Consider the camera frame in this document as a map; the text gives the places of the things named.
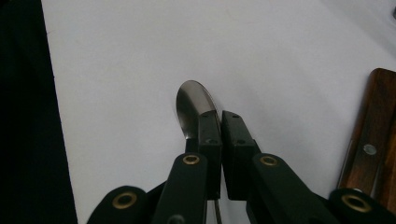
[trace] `white surface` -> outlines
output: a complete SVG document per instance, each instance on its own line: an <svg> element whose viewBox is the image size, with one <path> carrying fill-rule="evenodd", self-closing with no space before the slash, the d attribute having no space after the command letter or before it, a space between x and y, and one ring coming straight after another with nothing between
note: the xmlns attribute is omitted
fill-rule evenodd
<svg viewBox="0 0 396 224"><path fill-rule="evenodd" d="M367 77L396 70L394 0L42 2L79 223L112 189L166 179L188 79L327 197ZM223 223L248 223L222 190Z"/></svg>

